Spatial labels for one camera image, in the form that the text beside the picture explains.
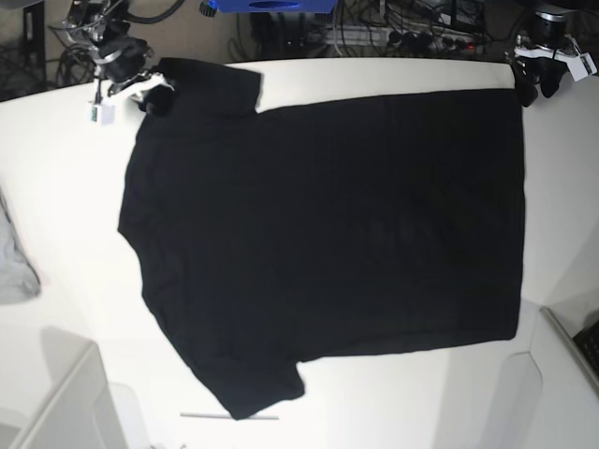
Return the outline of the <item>black T-shirt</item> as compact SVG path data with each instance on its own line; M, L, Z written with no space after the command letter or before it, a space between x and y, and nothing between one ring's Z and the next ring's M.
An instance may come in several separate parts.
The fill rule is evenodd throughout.
M297 365L515 337L525 234L510 88L256 111L252 71L166 58L118 230L142 297L237 420L300 398Z

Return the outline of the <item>white bin right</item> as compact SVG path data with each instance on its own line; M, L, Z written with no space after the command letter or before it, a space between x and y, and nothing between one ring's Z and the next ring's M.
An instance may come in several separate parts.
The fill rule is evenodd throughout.
M530 349L505 360L484 437L486 448L598 446L598 377L551 310Z

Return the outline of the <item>grey cloth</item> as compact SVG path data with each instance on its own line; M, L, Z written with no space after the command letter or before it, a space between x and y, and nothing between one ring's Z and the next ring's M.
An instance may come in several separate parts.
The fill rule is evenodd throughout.
M4 195L1 195L1 304L27 302L41 293L41 283L22 248Z

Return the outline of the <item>blue box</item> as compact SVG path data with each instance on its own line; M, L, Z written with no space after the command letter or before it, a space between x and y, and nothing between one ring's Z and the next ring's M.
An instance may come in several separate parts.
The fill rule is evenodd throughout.
M336 0L215 0L208 5L223 13L330 13Z

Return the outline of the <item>white bin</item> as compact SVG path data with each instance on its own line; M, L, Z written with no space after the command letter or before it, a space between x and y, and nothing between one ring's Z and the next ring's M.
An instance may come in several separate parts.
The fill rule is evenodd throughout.
M505 360L484 437L486 448L598 446L598 377L551 310L530 349Z
M97 345L85 343L17 430L10 448L126 448Z

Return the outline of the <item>white bin left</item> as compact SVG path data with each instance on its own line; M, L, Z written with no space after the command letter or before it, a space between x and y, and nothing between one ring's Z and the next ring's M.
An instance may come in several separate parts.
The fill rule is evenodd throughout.
M85 343L17 430L10 448L126 448L97 345Z

